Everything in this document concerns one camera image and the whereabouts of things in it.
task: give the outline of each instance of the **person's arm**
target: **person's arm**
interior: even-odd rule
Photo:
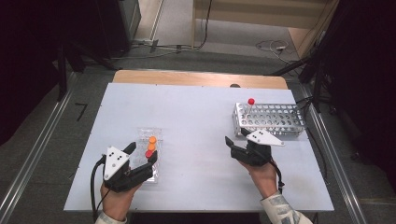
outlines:
[[[108,192],[108,188],[102,184],[100,192],[103,199],[103,211],[99,218],[96,219],[95,224],[123,224],[126,223],[126,214],[131,206],[134,193],[140,188],[138,185],[128,191],[116,193],[114,191]]]
[[[247,170],[262,195],[261,204],[265,213],[274,224],[312,223],[303,214],[295,211],[276,188],[276,170],[270,163],[264,166],[250,166],[240,162]]]

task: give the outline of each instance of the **metal rail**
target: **metal rail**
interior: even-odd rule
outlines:
[[[32,176],[35,167],[37,166],[41,155],[43,154],[53,131],[58,124],[58,121],[67,106],[67,103],[72,95],[75,84],[78,81],[76,73],[72,73],[69,78],[68,86],[69,91],[66,93],[61,102],[58,102],[53,108],[49,119],[47,120],[43,130],[35,141],[28,157],[26,158],[22,168],[18,172],[17,176],[13,180],[12,184],[8,187],[6,196],[4,197],[0,206],[0,223],[7,224],[18,200],[23,194],[24,189]]]
[[[306,85],[302,85],[302,91],[304,97],[312,95],[309,87]],[[332,139],[330,138],[326,126],[324,125],[322,116],[321,114],[317,114],[313,106],[310,106],[309,109],[315,126],[318,130],[320,140],[324,146],[324,151],[326,152],[330,166],[334,172],[335,179],[338,183],[338,186],[340,187],[341,193],[343,194],[344,201],[346,202],[346,207],[349,211],[352,221],[355,224],[366,224],[366,217],[361,210],[361,205],[355,195],[352,185],[350,184],[347,173],[344,170],[344,166],[338,158],[337,152],[334,148],[334,145],[332,144]]]

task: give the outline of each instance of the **hand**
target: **hand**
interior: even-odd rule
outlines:
[[[251,166],[241,161],[239,163],[247,168],[254,184],[264,199],[277,192],[276,170],[273,165],[269,162],[265,163],[264,166]]]
[[[108,188],[102,184],[100,193],[103,199],[103,212],[108,217],[116,219],[117,221],[124,221],[126,214],[128,213],[129,207],[131,206],[132,198],[134,193],[142,186],[141,184],[125,192],[116,193],[111,190],[107,196]]]

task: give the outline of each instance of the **white sleeve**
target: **white sleeve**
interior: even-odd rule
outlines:
[[[116,219],[108,217],[104,212],[102,212],[99,215],[99,218],[96,219],[95,224],[125,224],[126,221],[127,221],[127,218],[125,218],[124,221],[117,221]]]
[[[295,211],[279,191],[266,199],[262,199],[260,203],[274,224],[312,224],[311,220]]]

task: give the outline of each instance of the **orange cap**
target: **orange cap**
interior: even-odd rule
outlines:
[[[154,143],[157,142],[157,138],[156,138],[155,136],[151,136],[151,137],[148,139],[148,141],[149,141],[150,143],[154,144]]]
[[[152,144],[152,143],[148,144],[148,150],[149,151],[154,151],[155,150],[155,144]]]

